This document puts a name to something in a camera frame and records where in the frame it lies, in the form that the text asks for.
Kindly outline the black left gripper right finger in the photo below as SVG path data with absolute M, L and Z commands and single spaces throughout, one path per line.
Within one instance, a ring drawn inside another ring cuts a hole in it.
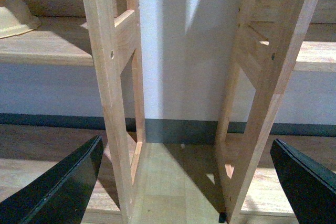
M 275 139 L 270 155 L 299 223 L 335 223 L 335 173 Z

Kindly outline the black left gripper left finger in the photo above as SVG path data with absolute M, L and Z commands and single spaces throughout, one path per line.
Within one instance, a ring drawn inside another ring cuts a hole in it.
M 102 137 L 94 136 L 2 201 L 1 223 L 81 223 L 102 155 Z

